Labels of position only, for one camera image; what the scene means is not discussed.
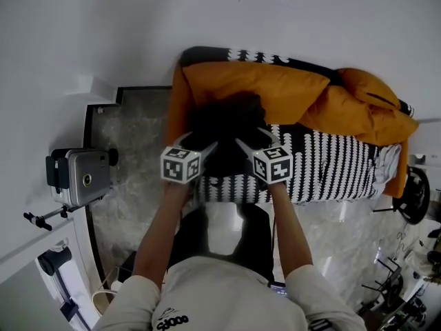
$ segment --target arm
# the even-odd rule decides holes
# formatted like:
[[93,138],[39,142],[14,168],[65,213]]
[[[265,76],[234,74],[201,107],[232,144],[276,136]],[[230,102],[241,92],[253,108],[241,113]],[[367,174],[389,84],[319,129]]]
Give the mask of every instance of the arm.
[[94,331],[147,330],[151,327],[187,190],[186,185],[168,185],[136,253],[132,276],[123,283]]
[[311,251],[285,184],[269,186],[273,197],[280,264],[289,298],[320,330],[366,331],[364,321],[312,266]]
[[269,191],[273,196],[280,264],[286,278],[295,269],[312,265],[312,256],[285,184],[272,184]]
[[136,253],[133,275],[153,281],[159,290],[172,253],[174,233],[187,191],[187,185],[168,185],[158,212]]

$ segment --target black and white striped cushion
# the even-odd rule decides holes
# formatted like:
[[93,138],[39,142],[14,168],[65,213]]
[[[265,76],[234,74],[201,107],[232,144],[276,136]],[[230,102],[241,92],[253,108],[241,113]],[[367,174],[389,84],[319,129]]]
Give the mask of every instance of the black and white striped cushion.
[[[294,173],[287,182],[294,203],[370,197],[378,147],[352,136],[325,134],[300,124],[272,125],[271,132],[293,154]],[[251,175],[202,177],[200,201],[269,202]]]

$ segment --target orange fabric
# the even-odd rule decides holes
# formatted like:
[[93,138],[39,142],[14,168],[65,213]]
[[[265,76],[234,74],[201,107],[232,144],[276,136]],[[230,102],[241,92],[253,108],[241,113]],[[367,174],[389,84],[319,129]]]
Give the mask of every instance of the orange fabric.
[[378,77],[358,69],[339,69],[338,73],[346,89],[355,98],[381,108],[400,109],[400,101],[395,93]]
[[366,103],[353,98],[343,87],[328,86],[299,123],[328,134],[354,136],[371,131],[373,120]]
[[418,129],[418,123],[399,110],[369,106],[373,119],[370,132],[359,134],[357,140],[388,146],[408,139]]
[[401,143],[400,161],[398,162],[397,175],[386,183],[383,194],[399,199],[406,186],[407,177],[407,152],[409,151],[408,140]]
[[329,83],[319,74],[264,63],[198,63],[183,71],[198,107],[253,92],[260,96],[266,122],[280,125],[298,122]]
[[[401,143],[397,177],[384,193],[401,197],[407,174],[407,139],[418,128],[401,113],[391,89],[368,72],[339,70],[345,87],[328,86],[329,79],[303,70],[262,63],[199,63],[174,73],[168,114],[167,145],[187,132],[191,110],[232,94],[253,92],[261,97],[270,124],[300,122],[329,134],[355,136],[359,141],[386,146]],[[390,101],[393,106],[366,92]]]
[[187,116],[195,107],[192,90],[190,90],[181,67],[176,65],[168,110],[165,145],[172,145],[177,138],[187,132]]

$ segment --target grey marble tile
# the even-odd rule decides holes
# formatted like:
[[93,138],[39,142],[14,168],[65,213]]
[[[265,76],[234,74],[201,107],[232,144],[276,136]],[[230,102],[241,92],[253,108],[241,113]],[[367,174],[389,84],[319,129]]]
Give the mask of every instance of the grey marble tile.
[[[158,207],[163,187],[158,158],[163,150],[165,115],[170,91],[125,92],[121,107],[95,113],[92,145],[118,148],[120,161],[111,169],[113,189],[92,204],[96,239],[105,271],[121,264],[136,250]],[[272,204],[259,205],[274,222]],[[389,197],[354,202],[320,202],[295,205],[310,244],[314,264],[353,308],[376,297],[362,288],[383,281],[387,270],[376,259],[397,256],[418,240],[419,227],[406,225],[397,212],[373,213],[390,207]],[[209,247],[212,252],[231,254],[241,236],[241,219],[233,203],[208,203]],[[397,233],[404,239],[398,247]],[[275,236],[274,276],[284,281]]]

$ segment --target camera lens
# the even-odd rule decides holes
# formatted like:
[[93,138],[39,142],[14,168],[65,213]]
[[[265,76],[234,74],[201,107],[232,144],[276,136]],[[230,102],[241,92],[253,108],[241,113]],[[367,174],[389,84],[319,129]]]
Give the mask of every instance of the camera lens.
[[90,174],[86,174],[83,177],[83,184],[84,184],[84,186],[89,186],[91,181],[92,181],[92,177],[90,176]]

